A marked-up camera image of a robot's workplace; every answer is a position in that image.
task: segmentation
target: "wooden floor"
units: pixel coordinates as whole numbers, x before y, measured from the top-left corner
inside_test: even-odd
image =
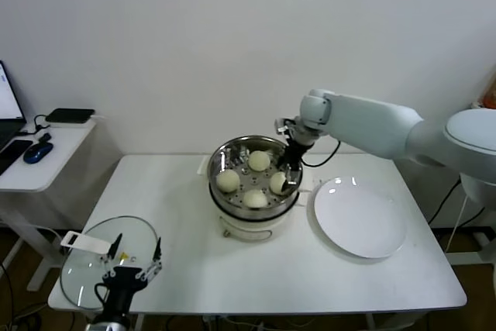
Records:
[[[17,240],[17,236],[7,229],[0,229],[0,260],[3,260]],[[446,244],[446,237],[441,240]],[[453,251],[474,250],[477,244],[469,236],[457,235],[453,243]],[[43,287],[38,292],[27,292],[26,286],[32,273],[37,268],[40,257],[27,245],[23,245],[19,254],[8,268],[14,289],[15,311],[18,312],[27,305],[45,302],[48,299],[53,284],[57,280],[58,271],[52,270]],[[419,320],[409,330],[411,331],[488,331],[496,329],[496,298],[492,285],[492,267],[479,265],[455,267],[455,272],[468,296],[468,304],[461,309],[429,313],[429,317]],[[0,325],[10,320],[10,295],[5,276],[0,280]],[[76,314],[71,329],[73,313],[57,312],[46,307],[40,311],[43,331],[81,331],[86,326],[86,320],[81,314]],[[232,317],[235,322],[259,323],[264,322],[267,328],[296,329],[296,330],[338,330],[355,331],[365,329],[363,315],[321,315],[321,316],[278,316],[278,317]],[[143,330],[202,330],[202,321],[198,316],[147,316]],[[251,326],[234,325],[225,320],[212,330],[249,331]]]

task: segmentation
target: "black device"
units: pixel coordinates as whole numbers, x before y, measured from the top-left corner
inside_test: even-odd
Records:
[[[0,149],[25,124],[26,118],[12,89],[4,64],[0,61]]]
[[[15,140],[2,150],[0,153],[0,174],[3,174],[32,144],[33,141],[30,140]]]
[[[55,109],[45,120],[56,123],[86,123],[95,114],[93,109]]]

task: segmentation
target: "steamed bun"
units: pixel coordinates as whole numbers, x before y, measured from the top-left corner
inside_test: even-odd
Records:
[[[231,193],[239,188],[239,175],[233,170],[225,170],[215,178],[220,191]]]
[[[248,165],[254,171],[265,171],[270,166],[269,154],[259,150],[253,151],[248,158]]]
[[[261,209],[267,206],[267,197],[259,190],[250,190],[243,196],[243,204],[252,209]]]
[[[270,178],[270,189],[274,194],[282,195],[282,186],[286,182],[286,175],[284,172],[276,172]]]

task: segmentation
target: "black cable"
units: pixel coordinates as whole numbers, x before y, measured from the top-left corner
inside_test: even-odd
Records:
[[[327,159],[325,159],[323,162],[319,163],[319,164],[308,164],[307,162],[305,162],[303,159],[301,160],[301,162],[307,166],[307,167],[311,167],[311,168],[317,168],[317,167],[320,167],[320,166],[323,166],[324,164],[326,164],[327,162],[329,162],[331,160],[332,157],[334,157],[337,153],[337,151],[339,150],[339,147],[341,146],[341,141],[338,141],[338,144],[336,145],[336,148],[334,149],[334,151],[331,153],[331,155],[329,155],[329,157]]]
[[[18,312],[16,312],[14,318],[19,317],[19,314],[24,313],[26,310],[28,310],[30,308],[35,308],[35,307],[40,306],[40,305],[48,305],[48,303],[47,302],[35,302],[33,304],[29,304],[29,305],[25,306],[24,308],[22,308],[21,310],[19,310]]]
[[[169,319],[168,319],[168,320],[167,320],[167,322],[165,323],[165,331],[171,331],[170,326],[171,326],[172,319],[174,319],[174,318],[176,318],[176,316],[175,316],[175,315],[171,315],[171,316],[169,317]]]
[[[425,315],[425,331],[431,331],[431,313]]]
[[[9,284],[9,290],[10,290],[10,322],[9,326],[7,328],[8,331],[12,328],[12,323],[14,322],[14,290],[12,289],[12,282],[10,281],[9,273],[7,273],[7,269],[3,266],[3,263],[0,263],[0,266],[2,267],[3,273],[5,274],[5,277],[7,278],[7,283]]]
[[[201,328],[203,329],[203,331],[208,331],[208,327],[205,324],[203,317],[201,315],[200,315],[200,322],[201,322]]]
[[[429,225],[431,225],[432,221],[434,221],[434,219],[437,217],[437,215],[441,212],[441,210],[443,209],[444,204],[446,203],[446,201],[448,200],[448,198],[450,197],[450,195],[453,193],[453,191],[456,189],[456,187],[458,185],[460,185],[461,183],[462,183],[462,181],[460,180],[460,178],[458,178],[458,180],[456,180],[456,182],[455,182],[455,185],[453,185],[451,187],[451,189],[448,191],[448,194],[446,194],[446,196],[444,197],[444,199],[441,201],[441,204],[437,208],[436,212],[434,213],[434,215],[429,220],[429,222],[428,222]]]
[[[50,127],[50,124],[46,125],[46,126],[42,126],[41,124],[38,124],[37,122],[37,119],[38,118],[46,118],[47,116],[45,116],[44,114],[38,114],[37,116],[34,117],[34,131],[33,132],[28,132],[28,131],[19,131],[17,133],[15,133],[16,136],[28,136],[28,135],[36,135],[39,131],[41,131],[42,129],[47,129]]]
[[[38,313],[30,314],[26,317],[15,322],[17,329],[21,329],[23,325],[26,325],[28,331],[40,331],[41,330],[41,316]]]
[[[108,290],[108,288],[107,288],[107,286],[105,286],[105,283],[97,283],[93,287],[93,291],[95,291],[95,296],[98,298],[98,300],[100,300],[101,304],[104,305],[105,300],[100,296],[100,293],[98,292],[99,287],[103,287],[106,290]]]
[[[72,312],[71,315],[72,315],[72,321],[71,321],[71,327],[69,327],[69,331],[72,331],[72,329],[74,328],[74,324],[76,323],[76,315],[74,314],[74,312]]]
[[[445,233],[439,233],[439,234],[434,234],[434,237],[436,238],[437,242],[441,242],[441,239],[445,236]]]
[[[481,208],[480,211],[474,215],[474,217],[471,217],[466,222],[464,222],[463,224],[460,224],[460,226],[458,226],[458,229],[459,228],[463,228],[466,224],[468,224],[470,222],[473,222],[477,217],[479,217],[480,215],[482,215],[482,212],[484,212],[485,209],[486,209],[485,207]]]
[[[234,328],[235,328],[235,330],[236,330],[236,331],[239,331],[239,326],[238,326],[238,325],[236,325],[235,323],[231,323],[231,325],[233,325],[233,326],[234,326]]]

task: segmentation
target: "laptop screen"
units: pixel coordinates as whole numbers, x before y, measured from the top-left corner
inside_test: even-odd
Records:
[[[7,74],[0,63],[0,119],[22,119],[21,108],[17,104]]]

